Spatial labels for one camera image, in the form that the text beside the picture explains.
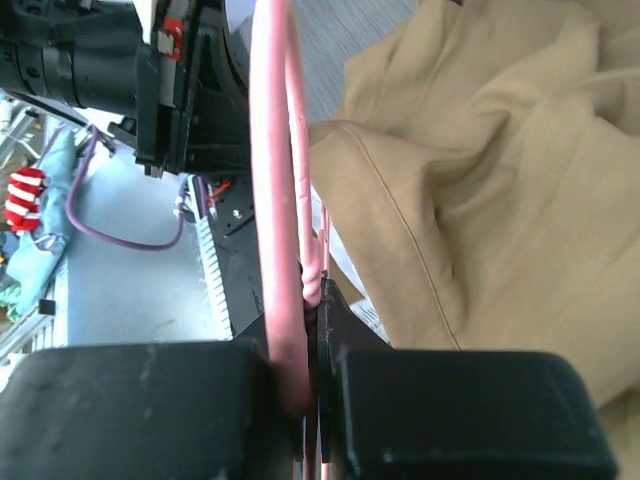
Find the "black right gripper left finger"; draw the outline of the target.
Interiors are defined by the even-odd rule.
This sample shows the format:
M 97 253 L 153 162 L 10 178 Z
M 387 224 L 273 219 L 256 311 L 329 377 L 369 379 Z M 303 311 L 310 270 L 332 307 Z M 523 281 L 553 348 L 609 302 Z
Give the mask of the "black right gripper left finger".
M 54 348 L 1 394 L 5 479 L 289 479 L 303 337 Z

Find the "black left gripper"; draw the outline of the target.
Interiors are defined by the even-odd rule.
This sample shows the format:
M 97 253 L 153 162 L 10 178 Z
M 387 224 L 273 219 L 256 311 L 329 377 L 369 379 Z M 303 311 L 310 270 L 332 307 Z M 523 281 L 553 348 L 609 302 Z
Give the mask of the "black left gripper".
M 248 78 L 222 1 L 162 1 L 138 57 L 136 109 L 109 131 L 148 176 L 249 169 Z

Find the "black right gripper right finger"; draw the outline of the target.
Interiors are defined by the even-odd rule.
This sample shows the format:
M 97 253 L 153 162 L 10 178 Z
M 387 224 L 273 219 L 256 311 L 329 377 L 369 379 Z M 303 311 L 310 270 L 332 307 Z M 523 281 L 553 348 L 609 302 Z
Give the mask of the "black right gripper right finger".
M 334 479 L 613 479 L 587 389 L 545 352 L 395 349 L 331 280 L 318 309 L 322 459 Z

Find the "pink wire hanger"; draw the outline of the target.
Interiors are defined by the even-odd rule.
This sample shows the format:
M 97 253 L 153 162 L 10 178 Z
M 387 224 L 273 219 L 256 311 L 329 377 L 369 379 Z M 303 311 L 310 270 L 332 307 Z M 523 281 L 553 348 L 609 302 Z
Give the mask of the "pink wire hanger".
M 269 359 L 286 414 L 306 421 L 302 473 L 316 476 L 315 317 L 327 265 L 315 234 L 307 102 L 295 9 L 255 6 L 250 50 L 251 168 Z

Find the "tan cloth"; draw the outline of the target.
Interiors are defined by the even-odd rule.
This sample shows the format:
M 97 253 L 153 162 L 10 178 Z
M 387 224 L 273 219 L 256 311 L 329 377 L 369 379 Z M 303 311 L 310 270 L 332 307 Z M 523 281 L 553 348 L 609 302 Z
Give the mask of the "tan cloth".
M 310 142 L 391 343 L 566 358 L 637 478 L 638 3 L 421 1 Z

